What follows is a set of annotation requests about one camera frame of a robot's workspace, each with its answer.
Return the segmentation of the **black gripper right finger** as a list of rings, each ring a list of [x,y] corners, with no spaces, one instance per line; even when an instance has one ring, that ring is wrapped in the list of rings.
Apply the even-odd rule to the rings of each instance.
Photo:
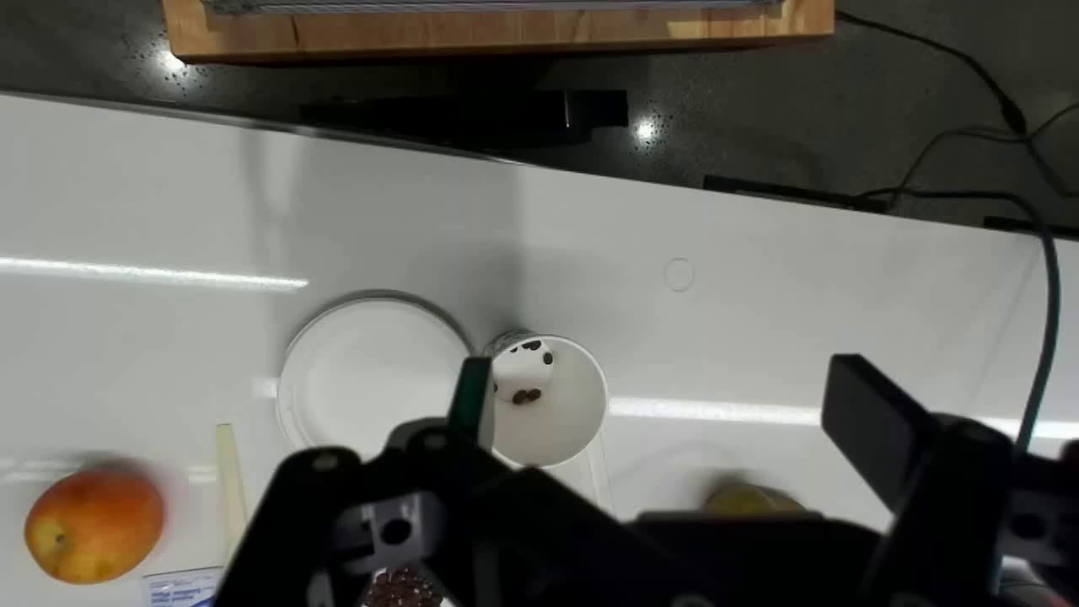
[[[1002,556],[1060,596],[1079,587],[1079,466],[1007,430],[927,410],[863,354],[827,371],[823,430],[890,509],[863,607],[993,607]]]

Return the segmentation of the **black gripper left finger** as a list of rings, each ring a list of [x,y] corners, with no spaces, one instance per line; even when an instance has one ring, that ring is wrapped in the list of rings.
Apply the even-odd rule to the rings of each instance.
[[[451,602],[477,602],[477,509],[507,466],[440,418],[404,422],[360,463],[295,453],[274,473],[215,607],[358,607],[384,569],[415,565]]]

